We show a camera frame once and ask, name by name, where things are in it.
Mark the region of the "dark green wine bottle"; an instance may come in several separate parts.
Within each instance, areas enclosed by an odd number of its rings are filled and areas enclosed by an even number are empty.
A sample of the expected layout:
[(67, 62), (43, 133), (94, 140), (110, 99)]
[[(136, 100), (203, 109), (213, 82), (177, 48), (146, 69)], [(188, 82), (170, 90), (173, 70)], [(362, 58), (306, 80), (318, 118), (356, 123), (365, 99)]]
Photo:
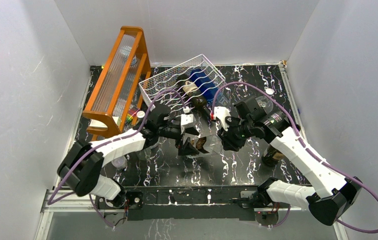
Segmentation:
[(210, 110), (207, 107), (207, 100), (202, 95), (198, 87), (188, 79), (189, 77), (185, 74), (181, 74), (176, 79), (176, 83), (179, 86), (179, 90), (188, 97), (188, 101), (192, 106), (199, 111), (206, 119), (210, 118)]

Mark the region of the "clear square whisky bottle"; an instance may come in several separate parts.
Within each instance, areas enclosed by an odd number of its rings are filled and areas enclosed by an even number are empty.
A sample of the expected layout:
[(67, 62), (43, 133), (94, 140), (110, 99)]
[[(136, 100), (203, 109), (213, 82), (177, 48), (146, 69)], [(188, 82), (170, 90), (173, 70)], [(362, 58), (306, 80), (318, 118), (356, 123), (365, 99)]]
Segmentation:
[(223, 151), (221, 139), (213, 134), (204, 137), (195, 137), (190, 143), (198, 151), (197, 154), (188, 155), (190, 158), (217, 155)]

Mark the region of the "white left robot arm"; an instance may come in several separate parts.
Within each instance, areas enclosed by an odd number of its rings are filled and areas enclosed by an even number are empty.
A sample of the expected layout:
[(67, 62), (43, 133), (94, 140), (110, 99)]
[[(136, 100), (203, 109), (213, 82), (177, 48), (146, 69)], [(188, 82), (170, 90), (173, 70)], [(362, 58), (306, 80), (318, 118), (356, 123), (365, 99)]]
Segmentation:
[(126, 191), (117, 181), (101, 175), (104, 166), (154, 146), (160, 137), (175, 140), (181, 155), (194, 153), (190, 141), (183, 139), (185, 134), (198, 135), (193, 126), (194, 115), (189, 107), (184, 107), (179, 117), (172, 118), (170, 114), (170, 107), (159, 104), (124, 133), (99, 141), (76, 141), (57, 169), (61, 184), (79, 197), (92, 194), (106, 199), (114, 208), (124, 206)]

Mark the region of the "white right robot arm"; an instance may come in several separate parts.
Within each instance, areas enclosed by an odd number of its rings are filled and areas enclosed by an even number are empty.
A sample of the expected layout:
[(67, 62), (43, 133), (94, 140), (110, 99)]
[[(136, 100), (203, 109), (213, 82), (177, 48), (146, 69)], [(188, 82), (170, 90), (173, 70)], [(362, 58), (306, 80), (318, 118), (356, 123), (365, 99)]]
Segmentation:
[(292, 162), (307, 178), (310, 186), (268, 178), (250, 196), (233, 199), (233, 203), (252, 204), (253, 207), (271, 207), (286, 203), (308, 209), (324, 225), (331, 226), (355, 202), (361, 186), (353, 180), (327, 168), (307, 152), (306, 144), (297, 136), (297, 127), (291, 126), (281, 110), (265, 111), (254, 97), (234, 104), (238, 116), (232, 117), (228, 108), (216, 106), (211, 118), (220, 123), (217, 132), (223, 149), (239, 151), (250, 137), (265, 140), (269, 147)]

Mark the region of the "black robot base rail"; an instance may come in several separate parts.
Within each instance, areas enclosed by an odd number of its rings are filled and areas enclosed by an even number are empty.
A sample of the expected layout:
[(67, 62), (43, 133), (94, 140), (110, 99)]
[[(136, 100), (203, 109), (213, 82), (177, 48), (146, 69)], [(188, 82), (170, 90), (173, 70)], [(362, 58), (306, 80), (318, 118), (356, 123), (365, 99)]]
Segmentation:
[(250, 200), (257, 187), (248, 186), (183, 186), (129, 187), (121, 205), (102, 197), (95, 205), (108, 217), (123, 213), (129, 221), (153, 219), (239, 219), (274, 222), (286, 203), (263, 205)]

